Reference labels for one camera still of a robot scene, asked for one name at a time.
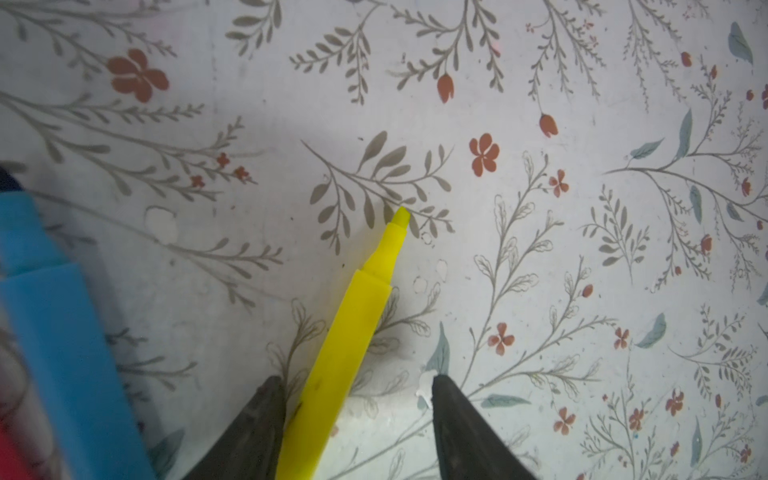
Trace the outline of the yellow highlighter pen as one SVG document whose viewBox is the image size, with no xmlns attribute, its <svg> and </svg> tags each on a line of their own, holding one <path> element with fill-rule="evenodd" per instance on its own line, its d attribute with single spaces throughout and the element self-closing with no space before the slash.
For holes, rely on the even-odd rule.
<svg viewBox="0 0 768 480">
<path fill-rule="evenodd" d="M 283 436 L 278 479 L 311 479 L 387 306 L 410 213 L 398 208 L 346 289 Z"/>
</svg>

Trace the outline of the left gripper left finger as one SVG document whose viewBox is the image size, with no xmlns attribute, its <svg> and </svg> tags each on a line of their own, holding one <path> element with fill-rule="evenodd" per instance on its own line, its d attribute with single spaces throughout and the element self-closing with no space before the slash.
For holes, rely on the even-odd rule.
<svg viewBox="0 0 768 480">
<path fill-rule="evenodd" d="M 286 407 L 282 378 L 267 378 L 186 477 L 273 480 L 282 445 Z"/>
</svg>

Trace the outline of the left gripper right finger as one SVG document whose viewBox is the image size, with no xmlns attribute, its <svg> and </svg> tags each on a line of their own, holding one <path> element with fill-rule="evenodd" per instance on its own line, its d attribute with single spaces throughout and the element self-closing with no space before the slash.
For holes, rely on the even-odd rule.
<svg viewBox="0 0 768 480">
<path fill-rule="evenodd" d="M 458 479 L 532 479 L 456 383 L 432 383 L 433 429 L 440 476 Z"/>
</svg>

